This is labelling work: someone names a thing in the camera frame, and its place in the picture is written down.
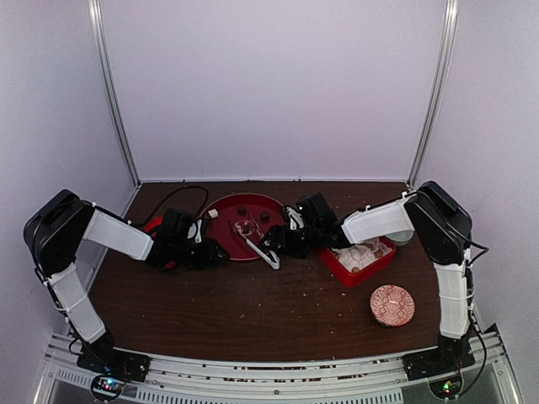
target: round patterned object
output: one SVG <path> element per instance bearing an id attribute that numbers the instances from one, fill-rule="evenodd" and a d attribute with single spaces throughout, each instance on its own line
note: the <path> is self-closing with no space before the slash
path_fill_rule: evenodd
<path id="1" fill-rule="evenodd" d="M 371 310 L 382 325 L 400 327 L 414 317 L 415 304 L 406 290 L 394 284 L 385 284 L 372 293 Z"/>

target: brown wooden table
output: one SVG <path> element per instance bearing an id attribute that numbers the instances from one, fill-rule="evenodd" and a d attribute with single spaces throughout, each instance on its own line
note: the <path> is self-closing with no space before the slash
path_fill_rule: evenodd
<path id="1" fill-rule="evenodd" d="M 178 183 L 144 184 L 128 218 L 141 221 Z M 293 204 L 322 192 L 338 215 L 399 196 L 402 183 L 204 183 L 210 201 L 231 193 L 267 194 Z M 195 212 L 202 195 L 185 191 L 174 206 Z M 382 284 L 397 284 L 415 300 L 414 319 L 380 326 L 369 299 Z M 436 345 L 440 308 L 432 264 L 414 238 L 390 267 L 353 289 L 318 259 L 282 257 L 274 271 L 261 260 L 162 274 L 109 252 L 90 293 L 117 346 L 193 359 L 292 361 L 346 359 Z"/>

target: red plate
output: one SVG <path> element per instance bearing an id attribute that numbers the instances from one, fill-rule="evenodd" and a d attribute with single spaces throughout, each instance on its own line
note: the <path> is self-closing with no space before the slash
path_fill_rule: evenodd
<path id="1" fill-rule="evenodd" d="M 382 325 L 400 327 L 408 324 L 414 317 L 415 303 L 412 296 L 403 288 L 385 284 L 373 292 L 371 310 Z"/>
<path id="2" fill-rule="evenodd" d="M 238 213 L 238 208 L 243 207 L 247 211 L 245 215 Z M 234 233 L 230 226 L 240 221 L 250 220 L 255 221 L 263 233 L 266 233 L 270 227 L 274 225 L 284 225 L 281 210 L 282 203 L 261 194 L 234 194 L 225 196 L 216 200 L 214 203 L 205 208 L 204 213 L 215 209 L 219 212 L 219 216 L 211 221 L 210 228 L 206 235 L 217 240 L 223 248 L 230 254 L 232 261 L 253 261 L 260 259 L 260 256 L 254 252 L 245 240 Z M 267 212 L 269 219 L 262 221 L 260 214 Z M 260 237 L 252 234 L 249 239 L 258 244 Z"/>

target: white wall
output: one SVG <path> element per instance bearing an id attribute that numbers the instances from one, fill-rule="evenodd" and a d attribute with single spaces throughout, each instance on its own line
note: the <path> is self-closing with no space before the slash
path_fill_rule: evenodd
<path id="1" fill-rule="evenodd" d="M 475 268 L 483 325 L 497 322 L 525 402 L 539 396 L 539 3 L 462 1 L 420 181 L 468 209 L 492 248 Z"/>
<path id="2" fill-rule="evenodd" d="M 141 178 L 407 179 L 446 2 L 115 0 Z"/>
<path id="3" fill-rule="evenodd" d="M 62 188 L 119 211 L 132 186 L 86 2 L 0 0 L 0 399 L 29 401 L 62 317 L 34 275 L 25 222 Z M 97 248 L 77 261 L 86 279 Z"/>

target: red rectangular box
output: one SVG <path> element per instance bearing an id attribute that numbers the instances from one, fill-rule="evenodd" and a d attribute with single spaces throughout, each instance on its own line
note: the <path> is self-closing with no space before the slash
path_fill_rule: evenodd
<path id="1" fill-rule="evenodd" d="M 369 279 L 375 274 L 378 274 L 393 260 L 395 252 L 397 251 L 395 244 L 387 240 L 385 237 L 380 237 L 380 242 L 383 242 L 386 246 L 390 247 L 392 251 L 389 254 L 384 255 L 382 258 L 378 258 L 371 265 L 367 265 L 357 274 L 352 274 L 348 269 L 346 269 L 334 256 L 331 250 L 329 250 L 329 248 L 318 249 L 318 256 L 328 266 L 328 268 L 331 269 L 331 272 L 333 272 L 335 276 L 339 278 L 344 286 L 347 288 L 353 288 L 358 283 Z"/>

